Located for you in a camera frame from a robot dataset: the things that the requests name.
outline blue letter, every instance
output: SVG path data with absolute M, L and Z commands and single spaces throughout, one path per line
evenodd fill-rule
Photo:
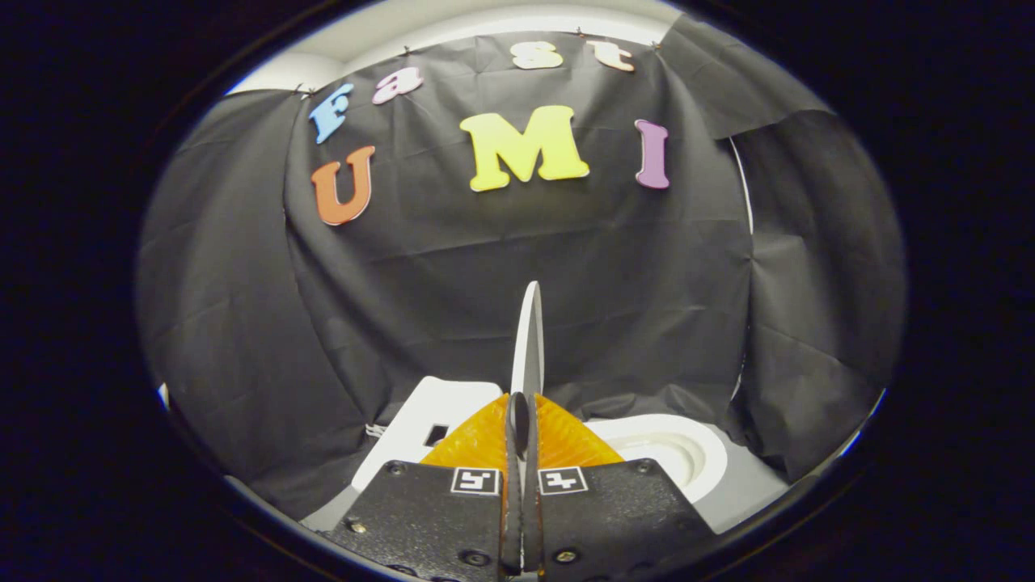
M 327 100 L 317 106 L 309 114 L 309 119 L 317 122 L 317 144 L 324 141 L 345 122 L 345 110 L 349 109 L 349 97 L 345 94 L 352 90 L 352 83 L 342 85 L 327 97 Z

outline orange soft pad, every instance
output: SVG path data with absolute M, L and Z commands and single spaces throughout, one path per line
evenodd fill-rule
M 424 457 L 424 465 L 477 467 L 507 472 L 507 443 L 504 419 L 510 395 L 486 404 Z
M 535 408 L 539 417 L 540 469 L 593 467 L 624 461 L 582 420 L 545 397 L 535 395 Z
M 456 427 L 421 461 L 439 467 L 499 469 L 506 479 L 505 418 L 510 395 L 485 405 Z M 549 399 L 535 395 L 539 418 L 539 468 L 592 467 L 621 463 L 615 449 L 579 418 Z

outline foam letter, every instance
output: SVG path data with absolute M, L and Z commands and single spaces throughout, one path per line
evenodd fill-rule
M 317 144 L 324 143 L 345 122 L 345 110 L 349 109 L 349 97 L 345 95 L 351 90 L 352 83 L 342 85 L 309 114 L 317 123 Z
M 637 119 L 634 125 L 643 138 L 640 144 L 643 162 L 637 172 L 637 181 L 656 190 L 669 187 L 669 178 L 664 176 L 664 139 L 669 130 L 643 119 Z
M 355 220 L 371 203 L 371 156 L 374 146 L 357 149 L 345 161 L 352 166 L 355 194 L 352 200 L 342 204 L 337 198 L 337 171 L 341 162 L 325 164 L 313 172 L 313 185 L 317 188 L 317 212 L 330 226 L 338 226 Z
M 510 47 L 510 54 L 514 56 L 514 64 L 521 68 L 553 68 L 564 62 L 564 58 L 554 52 L 556 50 L 557 47 L 550 42 L 536 40 Z
M 631 63 L 622 62 L 622 57 L 632 56 L 628 51 L 619 49 L 618 45 L 614 42 L 604 42 L 603 40 L 588 40 L 587 42 L 593 46 L 593 56 L 596 57 L 596 60 L 618 70 L 633 70 L 634 67 Z
M 423 82 L 424 80 L 420 78 L 420 70 L 417 67 L 408 66 L 401 68 L 378 83 L 378 92 L 374 93 L 374 98 L 371 100 L 374 101 L 374 105 L 381 105 L 391 100 L 395 95 L 409 93 L 420 87 L 420 84 Z
M 510 176 L 500 170 L 502 159 L 523 182 L 532 179 L 535 161 L 542 151 L 539 177 L 544 180 L 581 178 L 589 174 L 589 165 L 579 157 L 571 135 L 569 107 L 552 105 L 537 108 L 528 120 L 525 134 L 498 113 L 483 113 L 461 121 L 460 128 L 471 134 L 474 145 L 475 176 L 471 190 L 483 192 L 510 183 Z

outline letter m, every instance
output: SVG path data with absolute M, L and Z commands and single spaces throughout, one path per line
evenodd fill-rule
M 471 190 L 483 192 L 510 183 L 510 176 L 500 170 L 497 158 L 505 162 L 519 180 L 529 181 L 540 151 L 540 178 L 563 180 L 588 175 L 589 165 L 579 157 L 571 135 L 573 115 L 569 107 L 537 108 L 524 134 L 498 113 L 484 113 L 461 121 L 460 128 L 471 134 L 474 146 L 475 176 L 471 179 Z

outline black fabric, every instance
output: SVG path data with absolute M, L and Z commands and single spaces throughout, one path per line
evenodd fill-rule
M 554 43 L 564 64 L 515 68 L 509 47 L 529 39 Z M 312 123 L 295 125 L 287 212 L 299 289 L 364 414 L 406 398 L 427 374 L 507 386 L 532 280 L 542 286 L 546 396 L 583 417 L 621 415 L 599 403 L 638 396 L 647 411 L 706 420 L 724 411 L 743 350 L 749 269 L 739 174 L 656 53 L 626 48 L 633 75 L 599 63 L 573 34 L 447 42 L 350 75 L 365 90 L 353 90 L 346 124 L 321 146 Z M 408 65 L 420 67 L 424 85 L 369 105 L 369 88 Z M 496 112 L 524 129 L 543 105 L 574 110 L 590 175 L 472 192 L 472 147 L 460 121 Z M 670 132 L 668 191 L 634 180 L 641 118 Z M 365 145 L 377 148 L 371 205 L 327 228 L 309 173 Z M 338 184 L 351 192 L 350 176 Z
M 284 231 L 297 95 L 219 103 L 170 161 L 142 234 L 141 336 L 220 463 L 293 518 L 354 472 L 364 416 L 298 296 Z
M 797 479 L 891 380 L 907 282 L 888 192 L 838 117 L 801 112 L 734 138 L 755 221 L 740 423 Z
M 584 419 L 722 424 L 799 474 L 854 428 L 886 375 L 894 345 L 870 342 L 895 329 L 898 303 L 860 277 L 893 280 L 893 262 L 865 265 L 892 260 L 894 244 L 878 239 L 897 231 L 876 230 L 890 208 L 867 206 L 883 191 L 866 185 L 871 169 L 844 127 L 788 118 L 822 104 L 726 38 L 680 20 L 660 50 L 618 40 L 629 74 L 598 62 L 590 38 L 499 34 L 389 59 L 305 99 L 224 98 L 172 161 L 145 229 L 139 311 L 157 375 L 228 470 L 301 518 L 351 479 L 371 444 L 363 425 L 390 418 L 423 376 L 508 387 L 536 280 L 545 396 Z M 516 68 L 509 48 L 526 40 L 554 43 L 564 63 Z M 423 85 L 374 106 L 375 84 L 404 66 L 418 66 Z M 318 146 L 308 114 L 345 82 L 355 86 L 346 120 Z M 574 110 L 589 176 L 472 192 L 460 122 L 492 112 L 524 130 L 546 105 Z M 669 130 L 668 190 L 635 182 L 638 119 Z M 760 190 L 753 240 L 734 151 L 716 139 L 727 135 L 752 202 Z M 342 162 L 348 199 L 345 157 L 368 145 L 368 207 L 324 224 L 312 173 Z M 785 187 L 786 176 L 800 184 Z M 846 198 L 854 206 L 835 207 Z M 855 216 L 869 226 L 845 224 Z M 783 241 L 803 239 L 788 263 Z M 837 263 L 845 253 L 857 267 Z M 876 324 L 875 305 L 887 333 L 856 337 Z
M 796 111 L 830 111 L 778 64 L 686 14 L 673 23 L 659 53 L 693 95 L 713 139 L 775 123 Z

